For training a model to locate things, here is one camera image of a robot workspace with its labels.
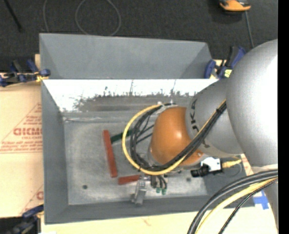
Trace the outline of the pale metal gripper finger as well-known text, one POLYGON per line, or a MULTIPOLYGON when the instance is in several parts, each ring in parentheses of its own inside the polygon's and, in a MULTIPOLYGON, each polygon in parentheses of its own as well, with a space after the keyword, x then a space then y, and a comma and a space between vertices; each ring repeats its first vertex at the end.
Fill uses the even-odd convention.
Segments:
POLYGON ((135 193, 131 194, 131 202, 135 205, 142 205, 144 201, 144 190, 136 190, 135 193))
POLYGON ((146 180, 139 180, 137 182, 137 197, 144 197, 146 194, 146 180))

